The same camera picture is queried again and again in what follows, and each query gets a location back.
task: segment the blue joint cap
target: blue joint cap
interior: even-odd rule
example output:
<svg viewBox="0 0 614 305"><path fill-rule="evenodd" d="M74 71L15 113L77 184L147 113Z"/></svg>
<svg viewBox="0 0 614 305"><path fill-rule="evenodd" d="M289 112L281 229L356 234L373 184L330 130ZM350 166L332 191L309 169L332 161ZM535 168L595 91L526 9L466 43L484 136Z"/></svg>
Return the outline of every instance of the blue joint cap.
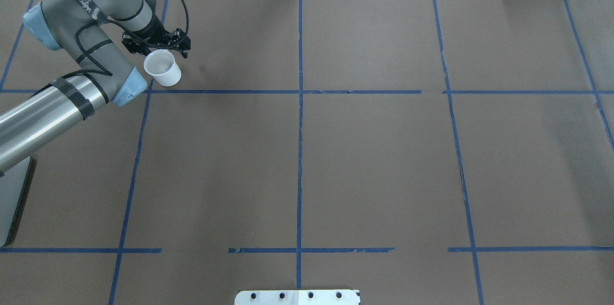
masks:
<svg viewBox="0 0 614 305"><path fill-rule="evenodd" d="M124 106L129 103L135 97L138 97L140 93L143 93L147 89L147 81L141 76L141 73L136 69L136 67L132 68L130 71L130 75L121 86L119 92L117 92L116 97L113 98L113 103L117 106Z"/></svg>
<svg viewBox="0 0 614 305"><path fill-rule="evenodd" d="M46 48L57 51L62 47L55 41L53 36L51 35L51 31L47 26L47 22L45 21L45 17L42 14L42 2L39 2L37 5L33 6L28 12L24 14L22 17L22 21L24 22L24 27L28 29L30 34L35 37L38 41L40 41Z"/></svg>

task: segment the white bracket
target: white bracket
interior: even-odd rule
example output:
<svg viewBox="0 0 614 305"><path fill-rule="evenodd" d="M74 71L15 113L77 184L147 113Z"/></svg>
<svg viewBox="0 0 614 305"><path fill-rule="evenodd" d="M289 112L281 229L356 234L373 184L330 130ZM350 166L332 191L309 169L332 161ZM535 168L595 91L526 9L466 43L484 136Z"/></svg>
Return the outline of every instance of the white bracket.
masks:
<svg viewBox="0 0 614 305"><path fill-rule="evenodd" d="M360 305L360 291L242 291L236 295L235 305Z"/></svg>

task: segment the white cup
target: white cup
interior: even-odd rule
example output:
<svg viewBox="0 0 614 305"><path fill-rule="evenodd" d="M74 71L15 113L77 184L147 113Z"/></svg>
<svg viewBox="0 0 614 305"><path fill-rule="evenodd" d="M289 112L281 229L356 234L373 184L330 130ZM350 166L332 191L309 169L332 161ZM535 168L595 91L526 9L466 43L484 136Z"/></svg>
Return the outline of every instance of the white cup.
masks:
<svg viewBox="0 0 614 305"><path fill-rule="evenodd" d="M167 49L157 49L145 57L143 67L160 86L174 86L181 79L181 70L175 56Z"/></svg>

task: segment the silver tube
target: silver tube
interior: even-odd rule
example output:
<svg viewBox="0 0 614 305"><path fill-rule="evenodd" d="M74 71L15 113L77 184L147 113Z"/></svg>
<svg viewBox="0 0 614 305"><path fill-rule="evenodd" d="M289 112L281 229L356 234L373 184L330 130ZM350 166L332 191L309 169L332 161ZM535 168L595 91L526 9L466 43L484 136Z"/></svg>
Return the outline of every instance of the silver tube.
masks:
<svg viewBox="0 0 614 305"><path fill-rule="evenodd" d="M105 99L85 76L68 78L98 110ZM0 172L31 156L39 148L83 120L75 105L55 87L49 87L0 116Z"/></svg>

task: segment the vertical blue tape line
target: vertical blue tape line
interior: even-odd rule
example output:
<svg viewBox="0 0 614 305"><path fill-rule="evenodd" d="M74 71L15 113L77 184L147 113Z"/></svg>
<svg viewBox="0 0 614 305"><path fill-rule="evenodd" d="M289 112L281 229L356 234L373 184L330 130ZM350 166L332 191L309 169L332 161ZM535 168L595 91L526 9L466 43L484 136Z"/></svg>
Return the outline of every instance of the vertical blue tape line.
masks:
<svg viewBox="0 0 614 305"><path fill-rule="evenodd" d="M443 57L443 38L441 37L441 24L439 23L439 10L437 9L437 0L433 0L433 9L435 12L435 21L437 25L437 37L439 38L439 51L441 52L441 65L446 76L446 90L448 96L448 106L450 110L450 118L452 120L452 133L454 134L454 144L456 145L456 158L458 159L460 170L460 182L462 184L463 198L465 200L465 215L467 217L467 228L469 229L469 241L471 244L473 257L473 272L475 274L475 284L478 290L478 301L480 305L484 305L484 296L482 294L482 280L480 279L480 266L478 265L478 253L475 248L475 238L473 235L473 224L471 220L471 210L469 208L469 196L467 195L467 183L465 181L465 169L462 164L461 144L459 142L458 130L456 129L456 118L454 117L454 106L452 104L452 94L450 87L450 79L448 76L448 67L445 58Z"/></svg>
<svg viewBox="0 0 614 305"><path fill-rule="evenodd" d="M303 0L298 0L298 180L296 194L296 289L301 289L303 247Z"/></svg>
<svg viewBox="0 0 614 305"><path fill-rule="evenodd" d="M168 0L164 1L164 8L162 10L162 18L160 21L164 24L164 20L166 19L166 9L168 8ZM139 141L136 146L136 156L134 157L134 167L132 168L132 178L130 180L130 190L128 193L128 202L126 204L126 212L123 217L123 225L121 227L121 237L119 241L119 251L117 253L116 259L116 268L113 274L113 283L111 284L111 290L109 295L109 305L113 305L115 302L115 294L117 291L117 281L119 279L119 270L121 268L121 257L123 255L123 246L126 241L126 232L128 230L128 220L130 217L130 209L132 207L132 196L134 194L134 185L136 184L136 171L139 167L139 161L141 159L141 148L143 145L143 132L145 131L145 124L147 123L147 115L149 114L149 103L151 103L152 97L152 87L154 86L154 80L152 79L149 82L149 87L147 88L147 99L145 100L145 110L143 111L143 119L141 121L141 131L139 133Z"/></svg>
<svg viewBox="0 0 614 305"><path fill-rule="evenodd" d="M26 12L32 8L32 5L35 0L30 0L28 3L28 8ZM6 67L4 67L4 73L2 74L2 79L0 80L0 91L4 88L4 83L6 82L7 76L9 76L9 70L11 69L11 63L13 63L13 57L15 57L15 52L17 51L17 45L19 45L19 40L22 38L22 33L24 32L24 24L19 27L19 32L17 32L17 38L15 38L15 43L13 43L13 49L11 50L11 55L9 55L9 60L6 62Z"/></svg>
<svg viewBox="0 0 614 305"><path fill-rule="evenodd" d="M597 106L599 107L599 115L601 115L601 121L605 126L605 134L608 137L610 148L612 149L612 152L614 152L614 139L612 138L612 130L610 130L610 124L608 124L608 119L605 117L605 113L603 112L603 106L601 105L601 99L599 99L599 93L597 92L597 87L595 86L595 80L593 79L592 72L590 71L590 67L588 66L588 61L586 60L586 54L584 53L584 49L582 48L582 43L579 41L578 32L575 28L574 17L572 17L572 12L569 9L569 4L567 0L563 0L563 5L565 6L567 18L569 19L569 25L572 27L572 32L574 33L574 38L576 40L576 44L578 45L579 55L582 57L582 63L584 64L584 69L586 71L586 75L588 76L588 81L590 82L590 88L592 89L592 93L595 96Z"/></svg>

